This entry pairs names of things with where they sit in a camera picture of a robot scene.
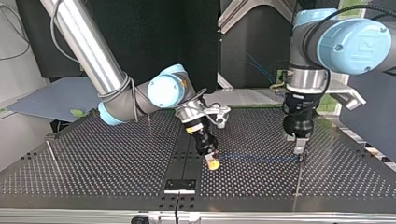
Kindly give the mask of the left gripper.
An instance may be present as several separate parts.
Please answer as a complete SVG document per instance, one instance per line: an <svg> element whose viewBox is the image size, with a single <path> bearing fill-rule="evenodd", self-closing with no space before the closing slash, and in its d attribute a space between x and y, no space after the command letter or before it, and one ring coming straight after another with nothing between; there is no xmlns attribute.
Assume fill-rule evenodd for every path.
<svg viewBox="0 0 396 224"><path fill-rule="evenodd" d="M321 97L321 94L286 93L282 104L282 110L286 115L283 127L287 133L287 141L295 141L293 153L296 155L302 155L306 149L308 138L314 129L314 110L318 107Z"/></svg>

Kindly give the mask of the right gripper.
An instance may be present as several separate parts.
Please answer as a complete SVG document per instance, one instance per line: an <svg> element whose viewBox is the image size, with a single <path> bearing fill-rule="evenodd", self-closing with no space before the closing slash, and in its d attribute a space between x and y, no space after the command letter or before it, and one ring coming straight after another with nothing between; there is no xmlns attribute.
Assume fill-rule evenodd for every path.
<svg viewBox="0 0 396 224"><path fill-rule="evenodd" d="M200 156L205 155L208 169L215 171L219 169L219 157L215 152L218 149L217 138L211 134L209 120L200 117L184 124L186 132L195 139L195 148Z"/></svg>

